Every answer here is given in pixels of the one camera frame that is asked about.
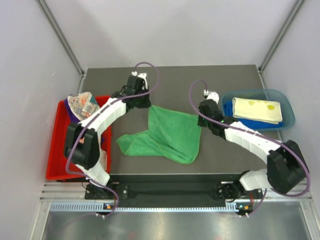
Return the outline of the blue towel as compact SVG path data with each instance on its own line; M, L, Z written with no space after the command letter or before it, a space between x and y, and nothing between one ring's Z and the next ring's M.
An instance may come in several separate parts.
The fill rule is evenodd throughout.
M233 116L233 103L232 101L227 101L223 104L223 110L225 116ZM253 130L264 130L264 129L277 129L284 126L283 122L277 124L262 122L251 119L238 118L238 120L243 123L246 127Z

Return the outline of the green towel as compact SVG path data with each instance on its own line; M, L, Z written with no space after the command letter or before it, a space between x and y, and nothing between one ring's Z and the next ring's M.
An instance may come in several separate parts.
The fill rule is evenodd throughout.
M165 157L189 165L198 156L201 132L196 115L153 105L148 111L148 129L124 134L116 143L126 156Z

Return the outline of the yellow patterned towel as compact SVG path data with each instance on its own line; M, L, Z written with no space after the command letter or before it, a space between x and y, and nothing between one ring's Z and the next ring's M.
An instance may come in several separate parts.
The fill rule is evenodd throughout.
M271 124L283 121L279 102L239 97L232 99L232 116Z

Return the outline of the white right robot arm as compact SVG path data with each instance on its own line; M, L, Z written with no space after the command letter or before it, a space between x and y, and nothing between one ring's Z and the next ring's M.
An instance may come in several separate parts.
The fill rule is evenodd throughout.
M241 146L266 163L261 170L243 172L233 185L233 192L245 198L253 190L273 189L281 195L287 194L302 180L309 170L298 144L292 140L272 140L254 131L232 116L223 116L213 99L199 104L198 125L234 144Z

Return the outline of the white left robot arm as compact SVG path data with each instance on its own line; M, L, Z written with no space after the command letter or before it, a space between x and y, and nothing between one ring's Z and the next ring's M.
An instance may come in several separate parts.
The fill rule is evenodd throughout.
M102 198L109 198L114 191L110 176L106 172L106 156L101 148L102 133L118 118L134 108L151 106L146 73L133 71L127 84L116 91L107 102L90 117L79 123L70 123L66 131L63 153L70 163L82 171L90 182L96 185L96 192Z

